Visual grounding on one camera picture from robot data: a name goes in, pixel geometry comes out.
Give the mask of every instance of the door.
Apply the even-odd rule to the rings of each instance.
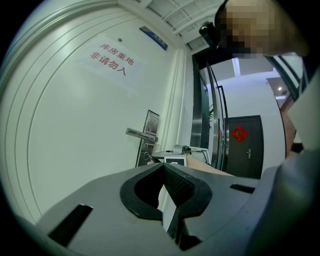
[[[237,177],[260,179],[264,160],[261,117],[232,117],[229,121],[229,153],[226,172]]]

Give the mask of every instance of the red diamond decoration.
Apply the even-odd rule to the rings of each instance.
[[[245,129],[243,129],[240,125],[234,129],[234,131],[232,132],[232,136],[238,141],[238,142],[242,142],[245,137],[248,136],[248,133],[246,132]]]

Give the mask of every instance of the door frame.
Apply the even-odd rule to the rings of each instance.
[[[264,141],[264,128],[262,126],[262,120],[261,120],[261,115],[245,115],[245,116],[235,116],[235,117],[229,117],[228,120],[231,119],[239,119],[239,118],[258,118],[259,119],[259,124],[260,124],[260,128],[261,128],[261,132],[262,132],[262,161],[261,161],[261,166],[260,166],[260,170],[261,170],[261,175],[262,175],[262,168],[264,166],[264,159],[265,159],[265,141]]]

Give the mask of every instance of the gray door handle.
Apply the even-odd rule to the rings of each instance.
[[[248,154],[248,159],[251,158],[251,148],[248,149],[248,152],[246,152]]]
[[[134,129],[131,129],[131,128],[127,128],[125,134],[131,135],[131,136],[134,136],[134,137],[137,137],[137,138],[140,138],[140,139],[144,139],[146,141],[150,141],[150,142],[153,142],[153,143],[158,142],[158,137],[152,136],[152,135],[149,135],[149,134],[146,134],[144,132],[141,132],[141,131],[138,131],[138,130],[134,130]]]

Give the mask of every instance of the black slot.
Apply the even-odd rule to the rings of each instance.
[[[239,191],[242,191],[242,192],[246,192],[246,193],[249,193],[249,194],[252,194],[255,191],[254,187],[239,185],[239,184],[235,184],[235,183],[232,184],[230,186],[230,188],[232,188],[234,190],[239,190]]]
[[[79,204],[48,236],[66,247],[92,210],[88,205]]]

